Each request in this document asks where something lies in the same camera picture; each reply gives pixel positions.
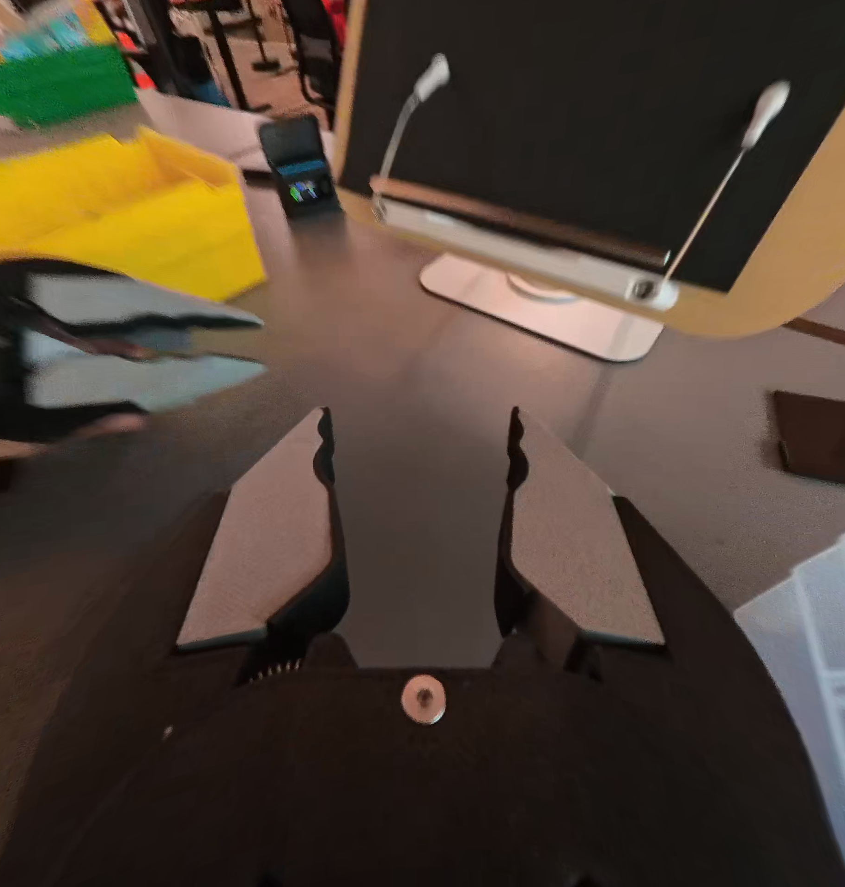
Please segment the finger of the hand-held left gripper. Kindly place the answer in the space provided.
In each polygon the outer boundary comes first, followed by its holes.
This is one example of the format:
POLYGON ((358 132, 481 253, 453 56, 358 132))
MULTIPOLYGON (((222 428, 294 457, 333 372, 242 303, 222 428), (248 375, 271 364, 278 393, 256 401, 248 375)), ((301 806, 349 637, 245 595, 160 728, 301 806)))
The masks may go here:
POLYGON ((263 327, 251 312, 124 276, 35 275, 28 295, 60 327, 81 332, 263 327))
POLYGON ((194 332, 156 328, 128 334, 141 357, 90 353, 39 332, 21 345, 29 405, 41 408, 134 405, 161 413, 248 383, 268 370, 258 361, 203 351, 194 332))

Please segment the green box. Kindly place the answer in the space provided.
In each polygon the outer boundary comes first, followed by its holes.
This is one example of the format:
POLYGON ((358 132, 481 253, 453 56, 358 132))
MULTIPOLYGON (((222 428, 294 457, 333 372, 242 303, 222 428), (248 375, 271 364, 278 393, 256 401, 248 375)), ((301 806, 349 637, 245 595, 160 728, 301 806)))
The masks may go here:
POLYGON ((0 116, 41 128, 138 103, 114 45, 92 45, 0 63, 0 116))

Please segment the black office chair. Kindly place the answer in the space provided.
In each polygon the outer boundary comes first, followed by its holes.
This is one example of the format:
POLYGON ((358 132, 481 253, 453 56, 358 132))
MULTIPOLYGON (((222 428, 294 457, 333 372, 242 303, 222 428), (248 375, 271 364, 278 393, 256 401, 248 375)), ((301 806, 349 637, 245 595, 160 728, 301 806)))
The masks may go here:
POLYGON ((342 49, 332 16, 322 1, 282 1, 292 32, 299 88, 334 128, 342 49))

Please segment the brown wooden stick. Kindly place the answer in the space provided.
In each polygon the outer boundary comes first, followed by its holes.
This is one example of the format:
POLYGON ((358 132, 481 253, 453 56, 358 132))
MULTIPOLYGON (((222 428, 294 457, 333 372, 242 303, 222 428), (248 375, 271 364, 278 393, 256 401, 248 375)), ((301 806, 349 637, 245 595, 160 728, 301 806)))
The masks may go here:
POLYGON ((783 324, 791 331, 845 347, 845 329, 832 327, 806 317, 795 317, 783 324))

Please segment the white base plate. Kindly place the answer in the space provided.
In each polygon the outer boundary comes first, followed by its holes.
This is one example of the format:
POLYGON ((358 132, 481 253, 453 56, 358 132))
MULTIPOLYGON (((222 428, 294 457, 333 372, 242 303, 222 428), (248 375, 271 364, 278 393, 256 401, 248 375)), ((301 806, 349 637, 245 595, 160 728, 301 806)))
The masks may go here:
POLYGON ((428 294, 608 363, 643 359, 663 332, 654 320, 455 255, 427 264, 419 283, 428 294))

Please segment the black board with wooden frame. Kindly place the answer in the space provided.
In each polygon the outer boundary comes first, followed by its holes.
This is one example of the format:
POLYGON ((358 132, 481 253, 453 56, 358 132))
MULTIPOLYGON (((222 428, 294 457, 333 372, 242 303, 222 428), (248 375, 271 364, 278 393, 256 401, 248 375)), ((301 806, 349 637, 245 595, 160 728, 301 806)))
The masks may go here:
POLYGON ((352 2, 357 223, 687 334, 845 285, 845 1, 352 2))

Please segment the clear plastic box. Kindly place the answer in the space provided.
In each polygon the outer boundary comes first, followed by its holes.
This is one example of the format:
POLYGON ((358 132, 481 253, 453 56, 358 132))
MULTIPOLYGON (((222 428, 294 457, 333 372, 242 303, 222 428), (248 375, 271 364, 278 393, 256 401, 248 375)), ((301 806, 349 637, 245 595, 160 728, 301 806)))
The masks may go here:
POLYGON ((803 737, 845 862, 845 534, 735 620, 803 737))

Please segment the small black display device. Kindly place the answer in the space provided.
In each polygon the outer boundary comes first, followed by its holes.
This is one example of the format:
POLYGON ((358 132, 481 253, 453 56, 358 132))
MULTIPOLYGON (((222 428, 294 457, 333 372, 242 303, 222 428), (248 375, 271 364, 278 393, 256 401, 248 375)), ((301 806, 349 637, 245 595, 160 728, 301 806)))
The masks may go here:
POLYGON ((340 209, 316 116, 269 121, 257 134, 287 218, 340 209))

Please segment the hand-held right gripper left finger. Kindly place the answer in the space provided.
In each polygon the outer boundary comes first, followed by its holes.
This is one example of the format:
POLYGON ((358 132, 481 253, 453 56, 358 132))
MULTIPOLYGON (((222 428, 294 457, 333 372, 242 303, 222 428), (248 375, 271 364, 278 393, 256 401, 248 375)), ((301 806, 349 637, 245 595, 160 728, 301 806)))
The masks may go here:
POLYGON ((348 610, 331 412, 317 407, 228 494, 176 638, 181 652, 265 641, 303 653, 348 610))

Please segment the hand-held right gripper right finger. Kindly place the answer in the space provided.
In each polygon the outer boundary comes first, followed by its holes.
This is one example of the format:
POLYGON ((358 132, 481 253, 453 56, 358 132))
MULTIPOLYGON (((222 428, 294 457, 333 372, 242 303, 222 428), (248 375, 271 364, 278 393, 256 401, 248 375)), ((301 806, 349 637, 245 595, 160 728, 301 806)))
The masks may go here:
POLYGON ((525 635, 536 649, 664 649, 606 482, 519 407, 506 453, 495 576, 500 636, 525 635))

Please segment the yellow plastic bin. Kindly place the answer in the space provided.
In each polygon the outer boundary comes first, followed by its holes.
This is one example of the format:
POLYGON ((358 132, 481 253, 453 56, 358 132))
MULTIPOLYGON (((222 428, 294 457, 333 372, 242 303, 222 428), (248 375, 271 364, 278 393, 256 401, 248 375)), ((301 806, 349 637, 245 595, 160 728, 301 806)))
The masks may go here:
POLYGON ((268 278, 237 168, 144 127, 0 160, 0 261, 29 258, 215 303, 268 278))

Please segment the colourful printed box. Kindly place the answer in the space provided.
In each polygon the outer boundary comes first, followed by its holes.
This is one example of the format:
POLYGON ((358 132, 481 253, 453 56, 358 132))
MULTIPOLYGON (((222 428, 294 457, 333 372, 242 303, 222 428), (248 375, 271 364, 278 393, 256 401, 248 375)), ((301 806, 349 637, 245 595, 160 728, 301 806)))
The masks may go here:
POLYGON ((20 2, 0 1, 0 64, 116 43, 95 2, 30 3, 24 11, 20 2))

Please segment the person's left hand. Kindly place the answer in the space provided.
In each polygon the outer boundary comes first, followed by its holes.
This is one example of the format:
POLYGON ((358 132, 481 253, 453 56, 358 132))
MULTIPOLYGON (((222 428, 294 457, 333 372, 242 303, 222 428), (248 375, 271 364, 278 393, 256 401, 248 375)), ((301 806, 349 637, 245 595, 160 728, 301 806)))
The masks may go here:
POLYGON ((133 434, 144 429, 148 420, 149 416, 143 413, 117 413, 80 427, 52 442, 23 442, 0 438, 0 462, 28 459, 62 443, 133 434))

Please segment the black rectangular mat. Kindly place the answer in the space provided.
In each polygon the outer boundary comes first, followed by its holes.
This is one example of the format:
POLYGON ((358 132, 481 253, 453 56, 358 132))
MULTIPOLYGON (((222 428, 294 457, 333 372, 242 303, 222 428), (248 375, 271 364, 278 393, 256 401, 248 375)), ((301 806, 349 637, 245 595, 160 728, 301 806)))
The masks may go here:
POLYGON ((772 407, 783 470, 845 485, 845 401, 775 391, 772 407))

